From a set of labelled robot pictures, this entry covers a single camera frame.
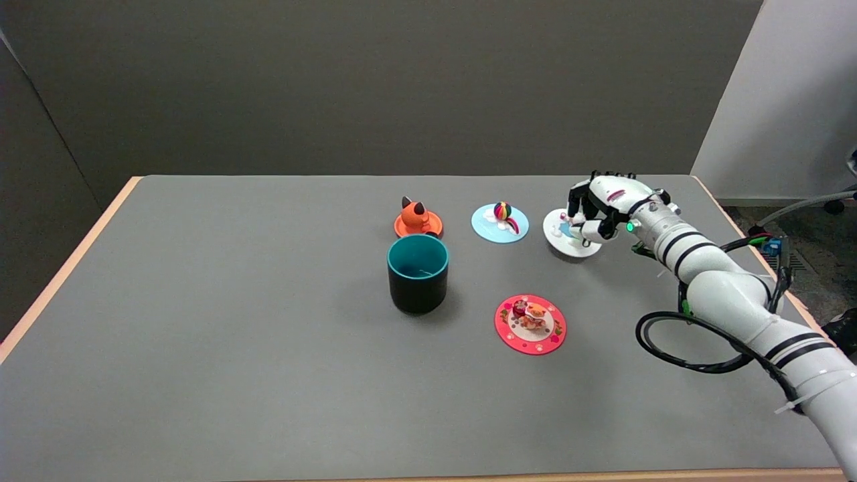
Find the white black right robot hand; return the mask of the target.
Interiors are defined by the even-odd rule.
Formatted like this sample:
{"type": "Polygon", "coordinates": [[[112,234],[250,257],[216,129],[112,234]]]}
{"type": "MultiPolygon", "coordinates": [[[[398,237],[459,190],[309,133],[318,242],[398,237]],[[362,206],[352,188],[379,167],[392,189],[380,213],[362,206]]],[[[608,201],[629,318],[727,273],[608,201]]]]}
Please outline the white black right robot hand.
{"type": "Polygon", "coordinates": [[[633,174],[594,171],[569,190],[566,206],[569,232],[572,237],[590,243],[608,243],[655,196],[656,190],[633,174]]]}

